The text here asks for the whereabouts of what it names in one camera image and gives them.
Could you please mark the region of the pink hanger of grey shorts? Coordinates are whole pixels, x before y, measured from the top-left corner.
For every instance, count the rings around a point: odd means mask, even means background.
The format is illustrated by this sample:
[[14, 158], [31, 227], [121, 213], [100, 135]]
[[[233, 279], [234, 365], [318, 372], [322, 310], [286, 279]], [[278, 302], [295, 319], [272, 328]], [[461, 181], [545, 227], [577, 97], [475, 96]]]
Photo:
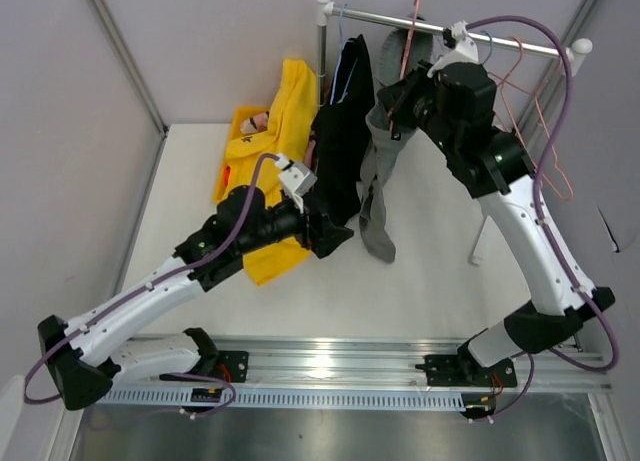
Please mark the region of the pink hanger of grey shorts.
[[[404, 46], [404, 50], [403, 50], [403, 57], [401, 60], [401, 65], [400, 65], [400, 71], [399, 71], [399, 80], [403, 80], [407, 71], [407, 65], [408, 65], [408, 61], [409, 61], [409, 57], [410, 57], [410, 53], [411, 53], [411, 45], [412, 45], [412, 40], [413, 40], [413, 34], [415, 31], [415, 24], [418, 20], [418, 16], [419, 16], [419, 11], [420, 11], [420, 5], [421, 5], [421, 0], [414, 0], [413, 3], [413, 15], [412, 15], [412, 25], [409, 28], [409, 30], [407, 31], [406, 34], [406, 39], [405, 39], [405, 46]], [[390, 133], [391, 133], [391, 139], [393, 140], [399, 140], [400, 139], [400, 134], [396, 131], [395, 127], [394, 127], [394, 123], [393, 121], [390, 122]]]

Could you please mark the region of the pink hanger of patterned shorts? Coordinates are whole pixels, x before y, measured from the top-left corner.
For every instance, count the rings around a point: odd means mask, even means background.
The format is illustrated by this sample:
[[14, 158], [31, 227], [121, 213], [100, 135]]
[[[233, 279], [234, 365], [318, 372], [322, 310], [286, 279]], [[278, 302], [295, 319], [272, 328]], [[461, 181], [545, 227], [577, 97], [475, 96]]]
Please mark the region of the pink hanger of patterned shorts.
[[484, 55], [483, 66], [497, 84], [494, 102], [494, 123], [506, 131], [520, 128], [521, 118], [531, 100], [535, 78], [535, 59], [522, 47], [517, 36], [507, 39], [516, 44], [516, 51], [491, 45]]

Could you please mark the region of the blue hanger of yellow shorts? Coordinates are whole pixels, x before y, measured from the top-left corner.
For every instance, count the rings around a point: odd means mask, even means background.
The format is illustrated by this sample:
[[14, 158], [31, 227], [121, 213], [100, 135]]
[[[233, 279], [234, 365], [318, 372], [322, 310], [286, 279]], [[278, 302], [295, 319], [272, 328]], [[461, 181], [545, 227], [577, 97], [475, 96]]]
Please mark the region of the blue hanger of yellow shorts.
[[489, 49], [489, 51], [488, 51], [488, 53], [487, 53], [487, 55], [486, 55], [486, 57], [485, 57], [485, 59], [484, 59], [484, 61], [483, 61], [483, 64], [484, 64], [484, 63], [486, 63], [486, 62], [491, 58], [491, 56], [492, 56], [492, 54], [493, 54], [493, 51], [494, 51], [494, 41], [493, 41], [493, 37], [492, 37], [492, 35], [491, 35], [488, 31], [486, 31], [486, 30], [482, 30], [482, 31], [481, 31], [481, 33], [482, 33], [482, 34], [487, 38], [487, 40], [488, 40], [488, 46], [489, 46], [489, 48], [488, 48], [488, 49]]

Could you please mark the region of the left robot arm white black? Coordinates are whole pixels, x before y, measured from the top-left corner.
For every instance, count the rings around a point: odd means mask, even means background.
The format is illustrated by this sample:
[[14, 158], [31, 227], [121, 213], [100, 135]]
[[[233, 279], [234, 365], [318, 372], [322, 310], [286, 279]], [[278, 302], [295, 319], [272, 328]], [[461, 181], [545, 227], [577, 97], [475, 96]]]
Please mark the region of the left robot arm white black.
[[116, 385], [144, 378], [204, 381], [220, 374], [221, 354], [202, 328], [151, 341], [133, 336], [242, 271], [255, 251], [292, 239], [322, 259], [353, 237], [313, 195], [302, 201], [298, 206], [284, 197], [269, 207], [259, 189], [237, 187], [199, 230], [128, 291], [73, 319], [51, 315], [41, 321], [44, 363], [64, 406], [87, 408]]

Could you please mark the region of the yellow shorts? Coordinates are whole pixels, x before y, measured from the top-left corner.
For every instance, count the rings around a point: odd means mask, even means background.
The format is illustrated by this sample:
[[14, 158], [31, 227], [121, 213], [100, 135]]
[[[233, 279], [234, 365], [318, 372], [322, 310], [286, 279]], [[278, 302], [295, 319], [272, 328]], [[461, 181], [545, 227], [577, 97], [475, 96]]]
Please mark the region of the yellow shorts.
[[[268, 111], [267, 131], [271, 143], [263, 153], [282, 153], [293, 161], [301, 161], [307, 151], [316, 114], [316, 78], [304, 61], [283, 61], [280, 87]], [[256, 285], [262, 286], [309, 256], [310, 252], [290, 237], [246, 255], [244, 270]]]

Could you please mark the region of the pink hanger of orange shorts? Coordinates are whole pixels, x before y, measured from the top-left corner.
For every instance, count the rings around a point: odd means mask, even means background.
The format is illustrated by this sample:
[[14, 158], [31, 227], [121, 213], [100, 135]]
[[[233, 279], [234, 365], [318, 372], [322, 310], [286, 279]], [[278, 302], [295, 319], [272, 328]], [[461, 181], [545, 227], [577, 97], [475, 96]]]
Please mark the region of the pink hanger of orange shorts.
[[545, 75], [538, 83], [532, 94], [536, 113], [536, 124], [542, 130], [545, 146], [542, 148], [537, 167], [541, 173], [541, 180], [538, 182], [540, 188], [548, 188], [560, 200], [568, 202], [574, 197], [574, 190], [566, 173], [559, 165], [559, 157], [554, 143], [551, 141], [553, 129], [558, 127], [560, 121], [549, 122], [547, 116], [554, 111], [553, 108], [545, 107], [541, 97], [543, 91], [549, 87], [552, 81], [564, 81], [564, 63], [559, 60], [552, 64], [551, 71]]

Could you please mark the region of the grey shorts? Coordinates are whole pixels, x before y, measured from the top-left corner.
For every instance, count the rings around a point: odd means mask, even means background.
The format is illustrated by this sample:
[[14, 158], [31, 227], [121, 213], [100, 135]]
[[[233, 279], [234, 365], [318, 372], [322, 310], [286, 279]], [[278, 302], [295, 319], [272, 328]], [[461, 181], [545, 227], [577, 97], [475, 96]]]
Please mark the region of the grey shorts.
[[[384, 39], [373, 76], [377, 91], [400, 81], [399, 71], [406, 34], [407, 30], [395, 29]], [[414, 33], [406, 73], [415, 68], [419, 61], [428, 60], [432, 50], [431, 34]], [[390, 264], [395, 261], [396, 247], [386, 231], [384, 187], [395, 168], [398, 155], [414, 132], [404, 127], [395, 128], [400, 139], [391, 139], [391, 121], [380, 101], [376, 101], [367, 113], [365, 122], [370, 132], [370, 141], [360, 168], [363, 183], [358, 218], [360, 235], [371, 256]]]

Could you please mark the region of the black shorts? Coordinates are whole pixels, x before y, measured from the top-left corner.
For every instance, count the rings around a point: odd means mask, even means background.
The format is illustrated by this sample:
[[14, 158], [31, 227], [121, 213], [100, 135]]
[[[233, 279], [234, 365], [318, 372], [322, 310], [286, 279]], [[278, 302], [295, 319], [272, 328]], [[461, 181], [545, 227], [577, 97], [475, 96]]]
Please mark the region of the black shorts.
[[344, 44], [326, 103], [312, 123], [317, 176], [313, 193], [336, 225], [360, 211], [357, 183], [371, 138], [365, 118], [374, 104], [369, 50], [359, 35]]

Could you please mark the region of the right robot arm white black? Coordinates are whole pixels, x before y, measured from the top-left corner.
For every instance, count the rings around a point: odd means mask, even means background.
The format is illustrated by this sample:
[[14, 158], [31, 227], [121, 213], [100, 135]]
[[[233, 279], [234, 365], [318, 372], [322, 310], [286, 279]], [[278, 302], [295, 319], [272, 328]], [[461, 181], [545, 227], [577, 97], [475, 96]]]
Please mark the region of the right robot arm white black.
[[525, 277], [529, 301], [458, 349], [456, 370], [479, 384], [519, 353], [551, 349], [615, 302], [613, 291], [586, 276], [535, 193], [532, 160], [517, 137], [493, 124], [497, 85], [479, 64], [457, 62], [434, 75], [421, 63], [378, 92], [391, 121], [419, 129], [491, 218]]

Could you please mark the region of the pink patterned shorts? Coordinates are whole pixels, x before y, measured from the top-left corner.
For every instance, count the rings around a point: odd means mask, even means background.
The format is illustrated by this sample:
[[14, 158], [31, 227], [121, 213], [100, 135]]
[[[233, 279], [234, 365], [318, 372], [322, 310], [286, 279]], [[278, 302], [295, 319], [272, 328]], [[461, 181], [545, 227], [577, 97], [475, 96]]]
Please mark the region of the pink patterned shorts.
[[270, 113], [264, 111], [248, 117], [240, 123], [242, 134], [250, 135], [264, 132], [268, 129]]

